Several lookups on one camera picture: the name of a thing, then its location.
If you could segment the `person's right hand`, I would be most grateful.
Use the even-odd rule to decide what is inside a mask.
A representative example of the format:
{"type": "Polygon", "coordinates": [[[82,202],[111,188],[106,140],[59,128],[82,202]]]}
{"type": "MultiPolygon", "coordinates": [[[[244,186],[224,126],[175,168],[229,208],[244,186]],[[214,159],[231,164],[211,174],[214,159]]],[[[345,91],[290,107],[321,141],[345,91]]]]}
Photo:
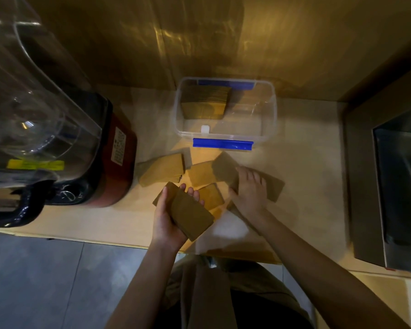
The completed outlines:
{"type": "Polygon", "coordinates": [[[261,177],[256,172],[254,172],[256,174],[256,188],[250,189],[247,187],[247,170],[249,169],[243,166],[237,167],[239,173],[237,194],[243,199],[242,205],[236,208],[247,221],[253,223],[267,211],[267,195],[263,195],[260,192],[259,186],[261,177]]]}

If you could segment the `person's left hand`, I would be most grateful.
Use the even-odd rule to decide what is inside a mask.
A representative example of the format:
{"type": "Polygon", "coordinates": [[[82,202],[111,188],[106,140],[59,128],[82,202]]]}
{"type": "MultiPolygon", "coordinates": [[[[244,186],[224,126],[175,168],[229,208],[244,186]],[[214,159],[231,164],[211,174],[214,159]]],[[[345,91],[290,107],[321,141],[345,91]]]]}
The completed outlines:
{"type": "Polygon", "coordinates": [[[151,246],[177,254],[186,241],[186,235],[172,222],[169,214],[164,219],[159,219],[158,200],[154,211],[151,246]]]}

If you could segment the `brown paper napkin stack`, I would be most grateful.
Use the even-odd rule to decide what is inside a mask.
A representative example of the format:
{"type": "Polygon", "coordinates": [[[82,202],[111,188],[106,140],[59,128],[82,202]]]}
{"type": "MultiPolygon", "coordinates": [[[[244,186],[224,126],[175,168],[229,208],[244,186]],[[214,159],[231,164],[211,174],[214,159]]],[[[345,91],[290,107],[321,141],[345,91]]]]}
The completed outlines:
{"type": "MultiPolygon", "coordinates": [[[[172,222],[186,235],[187,241],[195,241],[213,224],[214,216],[204,208],[198,191],[192,187],[184,183],[178,186],[173,182],[165,186],[168,187],[166,210],[172,222]]],[[[155,207],[161,192],[153,201],[155,207]]]]}

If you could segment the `long brown paper napkin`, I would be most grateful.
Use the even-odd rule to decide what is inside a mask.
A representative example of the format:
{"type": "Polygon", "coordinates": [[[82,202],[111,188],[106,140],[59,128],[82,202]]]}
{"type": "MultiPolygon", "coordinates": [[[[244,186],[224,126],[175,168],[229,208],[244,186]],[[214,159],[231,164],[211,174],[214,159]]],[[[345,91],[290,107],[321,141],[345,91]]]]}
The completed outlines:
{"type": "MultiPolygon", "coordinates": [[[[213,174],[217,180],[219,182],[225,182],[235,192],[239,186],[237,166],[239,166],[238,163],[226,152],[221,152],[212,162],[213,174]]],[[[282,193],[285,182],[262,171],[250,167],[248,169],[258,173],[259,176],[266,181],[267,199],[275,203],[282,193]]]]}

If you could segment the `person's left forearm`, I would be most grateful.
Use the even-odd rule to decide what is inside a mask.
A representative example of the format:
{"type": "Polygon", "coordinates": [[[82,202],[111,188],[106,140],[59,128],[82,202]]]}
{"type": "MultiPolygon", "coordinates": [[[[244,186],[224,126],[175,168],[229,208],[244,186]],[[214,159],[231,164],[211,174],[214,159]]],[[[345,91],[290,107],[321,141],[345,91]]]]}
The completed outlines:
{"type": "Polygon", "coordinates": [[[153,239],[104,329],[151,329],[175,258],[187,239],[153,239]]]}

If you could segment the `person's right forearm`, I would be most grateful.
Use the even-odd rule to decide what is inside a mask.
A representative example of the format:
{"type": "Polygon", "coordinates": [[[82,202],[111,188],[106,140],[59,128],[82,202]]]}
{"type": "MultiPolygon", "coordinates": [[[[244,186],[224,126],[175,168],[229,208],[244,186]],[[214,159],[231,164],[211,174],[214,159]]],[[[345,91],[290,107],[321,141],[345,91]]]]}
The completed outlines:
{"type": "Polygon", "coordinates": [[[387,304],[265,208],[244,213],[267,240],[330,329],[410,329],[387,304]]]}

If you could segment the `blue container latch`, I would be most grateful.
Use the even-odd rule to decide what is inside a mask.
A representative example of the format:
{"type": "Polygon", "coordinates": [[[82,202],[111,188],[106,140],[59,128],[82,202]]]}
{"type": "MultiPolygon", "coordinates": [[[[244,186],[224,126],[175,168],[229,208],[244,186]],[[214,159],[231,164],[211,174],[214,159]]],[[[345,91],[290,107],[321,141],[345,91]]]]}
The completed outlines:
{"type": "Polygon", "coordinates": [[[249,91],[256,86],[255,81],[236,81],[222,79],[198,79],[197,85],[229,87],[233,90],[249,91]]]}
{"type": "Polygon", "coordinates": [[[193,138],[193,147],[198,148],[251,151],[253,144],[253,141],[234,139],[193,138]]]}

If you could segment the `red blender base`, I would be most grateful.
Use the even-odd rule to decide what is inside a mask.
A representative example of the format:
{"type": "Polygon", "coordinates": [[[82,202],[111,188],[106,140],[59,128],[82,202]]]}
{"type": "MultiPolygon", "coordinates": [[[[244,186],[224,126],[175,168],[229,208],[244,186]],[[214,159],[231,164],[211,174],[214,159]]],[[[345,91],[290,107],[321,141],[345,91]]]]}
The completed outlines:
{"type": "Polygon", "coordinates": [[[96,94],[92,103],[93,109],[86,105],[85,112],[102,126],[95,159],[81,177],[54,183],[46,205],[109,207],[119,202],[132,185],[137,136],[114,113],[109,99],[96,94]]]}

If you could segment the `clear plastic storage container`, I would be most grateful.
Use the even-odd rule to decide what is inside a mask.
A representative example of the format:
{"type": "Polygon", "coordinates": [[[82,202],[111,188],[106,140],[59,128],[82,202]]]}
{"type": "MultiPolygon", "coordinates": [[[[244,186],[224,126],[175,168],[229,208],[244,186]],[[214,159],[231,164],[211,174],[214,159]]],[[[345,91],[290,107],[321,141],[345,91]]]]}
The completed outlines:
{"type": "Polygon", "coordinates": [[[277,131],[277,97],[272,83],[263,80],[229,79],[214,77],[184,77],[179,82],[173,104],[173,129],[182,137],[234,139],[263,143],[277,131]],[[255,81],[249,91],[233,90],[222,120],[185,120],[182,114],[181,91],[197,85],[198,79],[255,81]]]}

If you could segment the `row of brown napkins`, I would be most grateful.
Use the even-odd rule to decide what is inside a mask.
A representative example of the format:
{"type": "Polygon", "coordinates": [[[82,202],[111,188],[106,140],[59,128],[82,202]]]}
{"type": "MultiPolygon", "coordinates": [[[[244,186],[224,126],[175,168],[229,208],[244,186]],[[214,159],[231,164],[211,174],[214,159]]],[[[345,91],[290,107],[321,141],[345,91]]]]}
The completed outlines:
{"type": "Polygon", "coordinates": [[[191,85],[181,91],[180,105],[185,120],[222,120],[231,87],[191,85]]]}

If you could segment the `person's olive trousers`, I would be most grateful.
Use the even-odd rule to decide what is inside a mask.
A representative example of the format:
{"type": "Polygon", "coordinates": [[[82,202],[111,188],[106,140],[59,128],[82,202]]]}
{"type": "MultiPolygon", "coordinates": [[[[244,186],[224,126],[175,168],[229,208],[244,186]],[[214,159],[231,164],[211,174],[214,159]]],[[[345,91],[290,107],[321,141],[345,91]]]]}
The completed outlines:
{"type": "Polygon", "coordinates": [[[186,255],[171,271],[153,329],[314,329],[295,295],[262,265],[186,255]]]}

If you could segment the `stainless steel appliance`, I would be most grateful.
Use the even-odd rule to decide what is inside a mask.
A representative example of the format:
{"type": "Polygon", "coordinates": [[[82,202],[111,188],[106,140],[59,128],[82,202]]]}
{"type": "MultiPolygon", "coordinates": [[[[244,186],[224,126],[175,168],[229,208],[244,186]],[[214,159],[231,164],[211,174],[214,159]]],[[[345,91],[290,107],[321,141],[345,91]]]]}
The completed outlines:
{"type": "Polygon", "coordinates": [[[411,273],[411,70],[344,119],[355,258],[411,273]]]}

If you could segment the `clear blender jug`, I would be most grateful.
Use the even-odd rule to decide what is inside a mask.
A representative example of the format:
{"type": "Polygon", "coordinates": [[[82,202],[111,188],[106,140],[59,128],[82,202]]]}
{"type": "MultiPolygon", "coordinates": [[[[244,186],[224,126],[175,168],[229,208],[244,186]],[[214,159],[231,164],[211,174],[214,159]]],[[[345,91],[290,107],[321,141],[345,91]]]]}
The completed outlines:
{"type": "Polygon", "coordinates": [[[26,0],[0,0],[0,188],[84,175],[107,106],[26,0]]]}

